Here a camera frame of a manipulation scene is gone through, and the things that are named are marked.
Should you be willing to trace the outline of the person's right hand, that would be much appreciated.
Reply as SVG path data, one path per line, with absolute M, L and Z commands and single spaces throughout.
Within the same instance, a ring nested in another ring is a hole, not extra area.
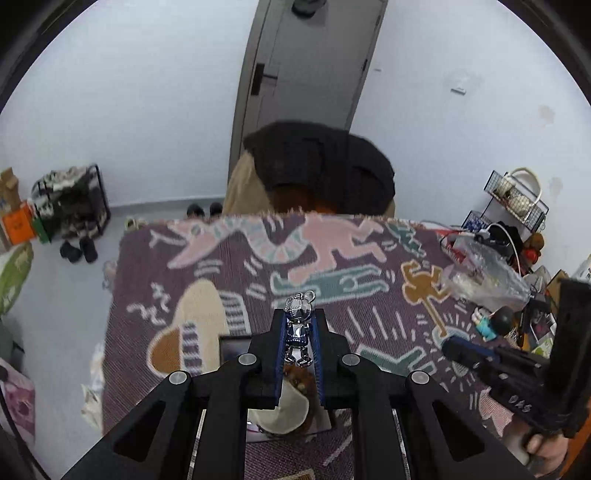
M 523 465 L 534 460 L 533 472 L 538 479 L 560 479 L 569 439 L 562 434 L 552 437 L 531 434 L 531 430 L 529 424 L 513 416 L 503 430 L 502 443 Z

